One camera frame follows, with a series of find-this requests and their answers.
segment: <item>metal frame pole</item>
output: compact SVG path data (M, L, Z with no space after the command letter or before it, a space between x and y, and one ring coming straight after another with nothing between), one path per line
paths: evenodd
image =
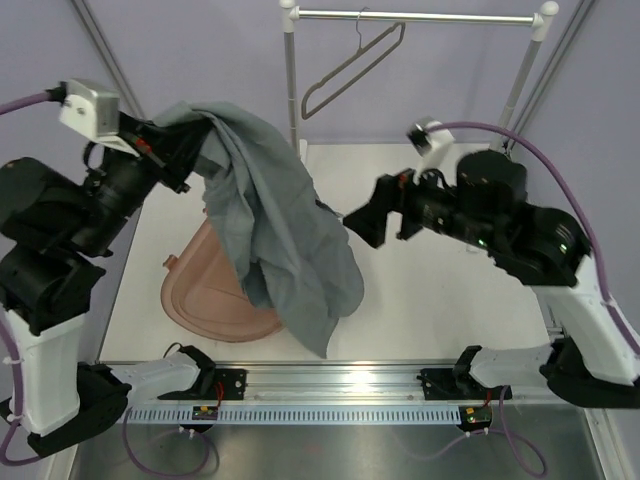
M284 57L287 75L287 105L289 110L289 129L291 146L300 158L300 135L298 132L298 91L296 86L296 45L291 12L296 7L296 0L280 0L282 8L282 30L284 31Z
M113 53L113 49L107 37L105 36L96 16L94 15L91 7L86 0L69 0L71 7L76 12L78 20L81 22L82 27L86 31L87 35L91 39L91 43L95 47L100 60L105 66L105 69L111 76L114 86L122 96L122 100L129 107L130 113L135 117L145 119L144 108L140 104L138 97L131 88L131 84L124 74L122 67L120 66L118 59Z
M546 38L547 33L551 28L553 17L556 16L558 10L558 4L552 1L545 2L542 7L540 7L540 13L538 14L538 16L542 19L542 22L540 25L534 25L533 27L531 42L529 42L529 47L524 54L524 58L522 60L522 63L520 64L520 69L518 70L518 74L516 75L516 79L513 83L513 87L511 88L511 92L509 93L509 98L507 98L507 103L502 109L502 114L500 115L500 119L498 120L499 127L509 127L509 122L511 122L513 112L515 111L518 100L522 95L522 90L524 89L524 85L527 82L529 73L531 72L531 67L535 63L536 56L538 55L538 51L540 50L540 45ZM489 146L489 148L496 151L500 150L503 143L504 140L502 136L495 135L493 137L493 140L491 141L491 145Z
M513 124L514 132L522 134L527 128L529 122L535 116L538 106L542 103L547 87L551 84L551 81L555 78L555 75L566 60L573 42L578 36L578 33L582 30L582 27L590 14L593 12L598 1L599 0L581 0L576 6L571 19L567 23L567 26L560 37L560 40L547 60L547 63L542 69L542 73L536 81L535 86L531 90L529 97ZM513 142L509 142L509 150L512 148Z

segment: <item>white table surface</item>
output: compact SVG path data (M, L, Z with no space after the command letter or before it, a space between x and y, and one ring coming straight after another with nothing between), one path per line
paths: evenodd
M444 170L454 182L458 145ZM324 202L348 213L365 203L384 174L415 167L410 145L309 146L306 165ZM303 361L318 357L284 330L245 344L200 337L174 323L162 309L162 263L180 255L204 220L202 179L176 195L157 187L142 210L120 286L101 360L146 361L172 342L194 345L216 361ZM468 345L525 348L548 341L533 293L495 268L481 251L429 231L407 242L395 239L398 215L389 219L387 243L378 250L351 233L362 270L362 305L342 319L328 349L329 360L456 359Z

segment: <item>metal floor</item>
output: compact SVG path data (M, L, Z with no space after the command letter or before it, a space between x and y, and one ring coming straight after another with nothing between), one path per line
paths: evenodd
M581 410L568 405L509 405L509 426L534 442L546 456L548 479L602 479L597 455ZM121 425L85 442L72 480L147 479L128 460ZM184 435L149 441L166 431L159 425L131 425L130 443L148 467L167 474L193 469L202 446ZM429 455L461 435L454 426L217 426L208 433L216 446L205 471L216 480L525 480L502 436L470 438L444 457ZM523 455L538 466L533 455Z

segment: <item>crumpled fabric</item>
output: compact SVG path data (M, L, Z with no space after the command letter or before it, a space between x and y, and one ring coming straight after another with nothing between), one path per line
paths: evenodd
M249 301L275 308L293 336L326 358L338 319L364 297L349 236L294 150L272 125L230 103L168 109L168 126L205 116L212 130L195 172L209 220Z

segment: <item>clothes hanger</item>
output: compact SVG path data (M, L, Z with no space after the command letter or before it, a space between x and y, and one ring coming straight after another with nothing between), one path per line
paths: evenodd
M405 29L406 29L406 24L403 23L403 22L397 22L397 23L394 23L391 27L386 29L384 32L382 32L380 35L378 35L376 38L374 38L371 42L367 43L363 47L362 46L362 33L360 33L359 23L360 23L360 15L362 15L362 12L364 12L365 10L368 10L368 7L364 7L362 10L360 10L360 13L358 14L358 19L356 20L356 33L358 34L358 37L360 39L359 42L358 42L358 50L356 51L356 53L354 55L349 57L340 66L338 66L338 68L336 68L335 70L332 70L331 72L329 72L322 80L320 80L318 83L314 83L309 88L309 90L307 90L307 92L304 94L304 97L302 97L302 102L301 102L301 106L300 106L301 116L302 116L303 120L308 120L309 118L314 116L316 113L318 113L320 110L322 110L324 107L326 107L331 102L333 102L336 98L338 98L344 92L346 92L349 88L351 88L353 86L353 84L355 84L358 80L360 80L362 77L364 77L367 73L369 73L371 70L373 70L375 67L377 67L380 64L380 62L382 62L385 58L387 58L391 54L391 52L393 52L396 48L398 48L400 46L400 44L402 43L402 41L404 40L404 32L405 32ZM373 62L371 62L364 70L362 70L355 77L353 77L351 80L349 80L347 83L345 83L342 87L340 87L338 90L336 90L333 94L331 94L326 100L322 101L320 104L318 104L313 109L308 110L307 103L308 103L309 98L311 97L311 95L316 90L319 90L320 88L324 87L329 80L334 78L336 75L338 75L340 72L342 72L345 68L347 68L349 65L351 65L356 60L358 60L360 57L362 57L364 54L366 54L369 50L371 50L373 47L375 47L378 43L380 43L382 40L387 38L393 32L398 30L398 28L400 28L400 37L398 38L398 40L393 45L391 45L377 59L375 59Z

